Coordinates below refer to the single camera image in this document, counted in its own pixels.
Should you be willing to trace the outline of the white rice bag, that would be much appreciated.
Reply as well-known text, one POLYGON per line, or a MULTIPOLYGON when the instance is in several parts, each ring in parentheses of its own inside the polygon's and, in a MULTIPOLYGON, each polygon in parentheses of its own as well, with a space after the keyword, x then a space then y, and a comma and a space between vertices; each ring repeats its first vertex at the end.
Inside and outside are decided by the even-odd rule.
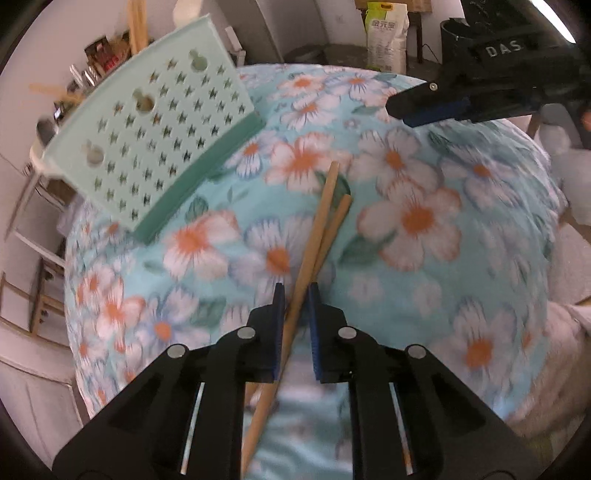
POLYGON ((369 68, 385 73, 406 74, 410 27, 407 5, 369 2, 365 26, 369 68))

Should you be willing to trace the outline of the red bottles pack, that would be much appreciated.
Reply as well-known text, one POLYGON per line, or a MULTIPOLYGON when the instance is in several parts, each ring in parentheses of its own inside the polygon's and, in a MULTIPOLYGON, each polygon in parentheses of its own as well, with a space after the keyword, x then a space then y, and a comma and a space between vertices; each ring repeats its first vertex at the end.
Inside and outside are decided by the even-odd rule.
POLYGON ((89 44, 84 52, 88 65, 92 66, 100 76, 108 74, 119 64, 119 58, 105 36, 89 44))

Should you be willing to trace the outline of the steel ladle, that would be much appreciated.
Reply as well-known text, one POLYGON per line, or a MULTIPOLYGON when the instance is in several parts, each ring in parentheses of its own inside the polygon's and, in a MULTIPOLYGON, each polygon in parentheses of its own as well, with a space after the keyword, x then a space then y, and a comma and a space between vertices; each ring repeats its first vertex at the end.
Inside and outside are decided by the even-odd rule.
POLYGON ((37 121, 35 138, 29 150, 30 172, 21 192, 16 206, 13 209, 8 226, 5 231, 4 239, 7 240, 16 230, 19 217, 23 214, 28 202, 30 201, 35 188, 43 177, 51 178, 55 175, 52 167, 43 159, 45 148, 53 137, 58 133, 59 127, 49 117, 42 117, 37 121))

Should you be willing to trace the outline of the white plastic spoon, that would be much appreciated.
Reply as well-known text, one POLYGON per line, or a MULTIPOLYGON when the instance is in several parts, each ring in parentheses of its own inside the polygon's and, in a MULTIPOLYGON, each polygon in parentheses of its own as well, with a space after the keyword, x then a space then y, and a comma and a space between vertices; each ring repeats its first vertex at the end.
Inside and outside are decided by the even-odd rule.
POLYGON ((202 0, 177 0, 172 10, 172 21, 181 28, 200 16, 202 0))

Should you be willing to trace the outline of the wooden chair black seat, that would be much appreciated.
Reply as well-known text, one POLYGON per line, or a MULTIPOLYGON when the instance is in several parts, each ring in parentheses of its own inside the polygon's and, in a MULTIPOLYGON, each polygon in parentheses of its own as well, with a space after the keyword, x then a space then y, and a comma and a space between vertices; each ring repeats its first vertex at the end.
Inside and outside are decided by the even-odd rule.
POLYGON ((27 303, 29 316, 26 330, 31 336, 38 337, 41 325, 51 316, 65 318, 64 294, 59 289, 63 280, 64 269, 43 258, 37 263, 29 291, 9 282, 5 272, 1 274, 1 294, 8 290, 27 303))

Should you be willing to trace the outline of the green perforated utensil basket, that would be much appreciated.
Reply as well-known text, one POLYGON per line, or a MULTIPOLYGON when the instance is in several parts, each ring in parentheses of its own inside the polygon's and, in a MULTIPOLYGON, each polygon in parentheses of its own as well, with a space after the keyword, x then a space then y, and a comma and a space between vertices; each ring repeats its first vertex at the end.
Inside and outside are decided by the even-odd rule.
POLYGON ((211 19, 201 17, 103 80, 42 160, 149 243, 263 125, 211 19))

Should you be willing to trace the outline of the floral blue tablecloth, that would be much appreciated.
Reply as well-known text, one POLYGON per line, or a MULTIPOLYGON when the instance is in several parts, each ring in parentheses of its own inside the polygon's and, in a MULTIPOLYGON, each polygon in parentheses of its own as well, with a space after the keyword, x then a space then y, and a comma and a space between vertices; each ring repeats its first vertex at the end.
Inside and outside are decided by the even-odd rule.
POLYGON ((315 65, 151 75, 152 109, 98 93, 65 123, 108 206, 66 240, 66 325, 96 416, 166 348, 242 328, 293 292, 332 166, 344 208, 315 279, 349 325, 421 344, 502 419, 535 402, 549 352, 547 269, 560 194, 544 149, 507 120, 410 127, 412 77, 315 65))

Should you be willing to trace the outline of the white wooden-top table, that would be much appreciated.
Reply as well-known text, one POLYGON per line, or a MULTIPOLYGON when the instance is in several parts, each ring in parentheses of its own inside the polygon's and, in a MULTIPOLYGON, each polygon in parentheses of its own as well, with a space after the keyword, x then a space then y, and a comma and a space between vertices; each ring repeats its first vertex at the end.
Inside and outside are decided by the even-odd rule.
POLYGON ((18 230, 21 217, 25 213, 27 205, 33 194, 37 191, 38 186, 41 186, 41 191, 48 195, 50 203, 61 211, 71 203, 76 194, 75 190, 63 180, 55 165, 51 162, 47 163, 44 160, 44 150, 45 145, 36 137, 29 150, 29 176, 11 214, 5 230, 4 240, 15 237, 39 254, 43 260, 64 269, 65 260, 63 258, 27 238, 18 230))

